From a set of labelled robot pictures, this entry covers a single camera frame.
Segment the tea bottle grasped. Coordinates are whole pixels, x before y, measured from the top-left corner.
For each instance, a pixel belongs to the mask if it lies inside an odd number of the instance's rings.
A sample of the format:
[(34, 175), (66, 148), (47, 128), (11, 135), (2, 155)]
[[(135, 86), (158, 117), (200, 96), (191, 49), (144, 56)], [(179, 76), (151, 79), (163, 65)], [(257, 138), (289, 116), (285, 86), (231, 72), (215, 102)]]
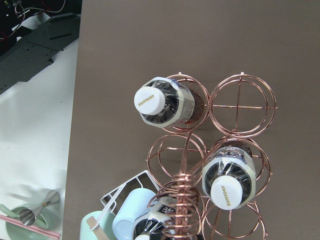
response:
[(137, 90), (134, 106), (145, 123), (162, 129), (193, 124), (205, 112), (205, 102), (197, 92), (160, 76)]

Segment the copper wire bottle basket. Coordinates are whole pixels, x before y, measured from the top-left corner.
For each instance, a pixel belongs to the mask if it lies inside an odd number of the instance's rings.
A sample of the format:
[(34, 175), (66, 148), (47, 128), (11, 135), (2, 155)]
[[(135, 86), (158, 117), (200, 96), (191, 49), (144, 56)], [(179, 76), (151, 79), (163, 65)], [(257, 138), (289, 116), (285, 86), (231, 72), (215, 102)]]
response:
[[(164, 240), (264, 240), (268, 233), (256, 202), (267, 187), (272, 171), (270, 161), (254, 137), (272, 123), (276, 98), (261, 78), (240, 73), (221, 81), (209, 92), (192, 76), (177, 73), (174, 79), (194, 90), (204, 100), (204, 115), (194, 123), (161, 128), (147, 154), (147, 167), (159, 185), (148, 206), (161, 197), (176, 199), (175, 213), (165, 221), (170, 234)], [(209, 154), (228, 142), (244, 142), (252, 153), (256, 192), (240, 208), (217, 207), (203, 191), (202, 171)]]

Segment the tea bottle at basket end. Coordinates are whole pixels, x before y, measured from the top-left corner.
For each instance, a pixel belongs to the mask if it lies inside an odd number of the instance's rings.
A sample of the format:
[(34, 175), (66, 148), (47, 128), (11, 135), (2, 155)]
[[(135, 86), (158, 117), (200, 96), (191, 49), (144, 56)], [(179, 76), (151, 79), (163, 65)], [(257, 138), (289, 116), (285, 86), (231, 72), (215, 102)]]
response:
[(133, 240), (161, 240), (164, 237), (163, 230), (168, 231), (165, 221), (171, 220), (168, 213), (174, 214), (176, 209), (172, 207), (177, 200), (170, 196), (162, 196), (155, 200), (141, 216), (134, 221), (132, 232)]

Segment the light blue cup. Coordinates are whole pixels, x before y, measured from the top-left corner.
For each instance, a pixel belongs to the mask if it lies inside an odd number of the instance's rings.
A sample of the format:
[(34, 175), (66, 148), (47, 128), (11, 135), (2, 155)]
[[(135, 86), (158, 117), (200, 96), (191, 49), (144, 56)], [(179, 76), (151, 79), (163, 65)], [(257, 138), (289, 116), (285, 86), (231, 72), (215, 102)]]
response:
[(155, 195), (155, 192), (147, 188), (136, 188), (128, 194), (112, 223), (112, 231), (117, 240), (132, 239), (134, 221), (145, 211)]

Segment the wooden stick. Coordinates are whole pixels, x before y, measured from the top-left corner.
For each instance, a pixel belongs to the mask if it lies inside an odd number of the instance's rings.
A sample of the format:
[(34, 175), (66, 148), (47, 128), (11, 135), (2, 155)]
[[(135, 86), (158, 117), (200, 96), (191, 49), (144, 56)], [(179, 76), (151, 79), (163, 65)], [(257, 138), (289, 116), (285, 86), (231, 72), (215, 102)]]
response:
[(103, 229), (100, 227), (99, 223), (93, 216), (89, 217), (86, 222), (90, 230), (93, 231), (98, 240), (109, 240), (109, 237), (106, 235), (106, 233), (103, 231)]

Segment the black machine part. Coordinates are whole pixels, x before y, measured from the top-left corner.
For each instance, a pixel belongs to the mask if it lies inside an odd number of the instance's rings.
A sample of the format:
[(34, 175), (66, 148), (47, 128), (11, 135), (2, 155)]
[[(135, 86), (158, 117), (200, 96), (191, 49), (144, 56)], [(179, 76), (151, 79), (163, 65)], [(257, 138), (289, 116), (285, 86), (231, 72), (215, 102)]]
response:
[(0, 92), (28, 82), (80, 33), (80, 0), (0, 2)]

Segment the steel jigger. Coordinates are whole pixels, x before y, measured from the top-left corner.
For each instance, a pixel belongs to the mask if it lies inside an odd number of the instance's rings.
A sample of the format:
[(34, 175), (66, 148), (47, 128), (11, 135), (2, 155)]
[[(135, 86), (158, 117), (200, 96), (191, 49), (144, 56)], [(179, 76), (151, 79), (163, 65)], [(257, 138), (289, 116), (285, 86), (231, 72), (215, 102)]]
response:
[(18, 213), (18, 219), (25, 226), (33, 225), (44, 208), (59, 203), (61, 195), (56, 190), (50, 190), (41, 203), (22, 208)]

